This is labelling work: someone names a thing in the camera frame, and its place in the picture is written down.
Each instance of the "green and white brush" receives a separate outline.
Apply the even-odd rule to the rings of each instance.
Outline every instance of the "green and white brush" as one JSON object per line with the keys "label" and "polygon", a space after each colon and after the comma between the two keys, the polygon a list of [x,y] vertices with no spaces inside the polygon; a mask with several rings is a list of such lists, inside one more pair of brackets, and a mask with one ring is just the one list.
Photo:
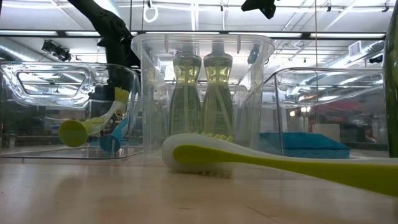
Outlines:
{"label": "green and white brush", "polygon": [[254,151],[199,134],[178,134],[162,146],[163,162],[180,172],[206,172],[240,162],[305,174],[398,197],[398,159],[306,159]]}

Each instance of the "blue sponge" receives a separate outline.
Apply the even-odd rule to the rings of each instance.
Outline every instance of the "blue sponge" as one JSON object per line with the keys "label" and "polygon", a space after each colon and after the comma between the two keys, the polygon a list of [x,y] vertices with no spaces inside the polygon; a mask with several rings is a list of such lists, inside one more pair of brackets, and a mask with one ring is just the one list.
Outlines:
{"label": "blue sponge", "polygon": [[[344,144],[313,133],[282,133],[282,145],[284,156],[291,157],[347,159],[350,152]],[[260,149],[280,154],[279,133],[261,133]]]}

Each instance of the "plastic container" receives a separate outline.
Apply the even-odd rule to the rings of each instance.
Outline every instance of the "plastic container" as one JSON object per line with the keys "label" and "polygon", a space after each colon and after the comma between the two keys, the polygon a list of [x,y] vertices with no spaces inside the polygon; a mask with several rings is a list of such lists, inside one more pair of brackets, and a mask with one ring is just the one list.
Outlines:
{"label": "plastic container", "polygon": [[[11,62],[0,68],[0,156],[110,159],[142,152],[132,127],[119,149],[104,151],[99,144],[101,136],[112,133],[124,117],[138,110],[134,107],[139,93],[135,71],[93,63]],[[127,111],[111,114],[104,128],[90,133],[81,146],[64,145],[58,136],[60,125],[69,119],[87,121],[106,114],[115,99],[111,86],[129,91],[125,92]]]}
{"label": "plastic container", "polygon": [[[186,50],[184,46],[189,45],[193,49]],[[201,61],[195,59],[195,65],[200,65],[196,88],[202,111],[198,120],[202,125],[199,128],[187,125],[181,129],[184,132],[199,129],[200,133],[224,134],[231,136],[230,140],[236,144],[257,149],[264,62],[274,51],[270,38],[260,35],[140,34],[133,39],[132,49],[141,59],[145,153],[159,152],[163,141],[170,136],[170,122],[175,122],[174,116],[170,119],[171,113],[176,114],[170,105],[176,108],[172,103],[173,91],[176,83],[181,83],[175,79],[181,72],[179,64],[175,70],[174,61],[176,55],[180,58],[179,53],[190,57],[187,61],[197,58],[193,55],[201,58]],[[186,95],[196,99],[193,93]],[[193,113],[189,111],[196,109],[192,105],[196,103],[197,100],[185,101],[185,111],[191,116]]]}
{"label": "plastic container", "polygon": [[262,151],[325,159],[387,157],[380,68],[286,68],[264,82],[262,95]]}

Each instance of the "ceiling duct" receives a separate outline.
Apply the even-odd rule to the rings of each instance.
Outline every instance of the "ceiling duct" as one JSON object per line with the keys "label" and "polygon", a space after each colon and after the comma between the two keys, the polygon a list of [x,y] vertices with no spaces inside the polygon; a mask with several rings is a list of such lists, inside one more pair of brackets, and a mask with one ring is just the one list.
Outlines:
{"label": "ceiling duct", "polygon": [[47,57],[34,52],[8,38],[0,37],[0,57],[4,61],[22,61],[22,62],[52,62]]}
{"label": "ceiling duct", "polygon": [[384,41],[361,41],[359,53],[355,56],[350,56],[349,52],[340,55],[331,62],[326,63],[325,68],[346,68],[352,63],[359,60],[367,60],[381,54],[384,50]]}

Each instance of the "dish soap bottle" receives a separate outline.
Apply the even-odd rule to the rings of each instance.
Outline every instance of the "dish soap bottle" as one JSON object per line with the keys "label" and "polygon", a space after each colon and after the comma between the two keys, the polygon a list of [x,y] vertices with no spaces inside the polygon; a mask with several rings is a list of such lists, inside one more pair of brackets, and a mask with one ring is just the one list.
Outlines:
{"label": "dish soap bottle", "polygon": [[200,133],[200,100],[197,90],[201,58],[192,44],[183,44],[173,59],[176,84],[170,104],[170,135]]}
{"label": "dish soap bottle", "polygon": [[203,101],[203,132],[233,138],[233,104],[228,80],[232,56],[224,52],[224,43],[213,42],[211,53],[203,59],[207,90]]}

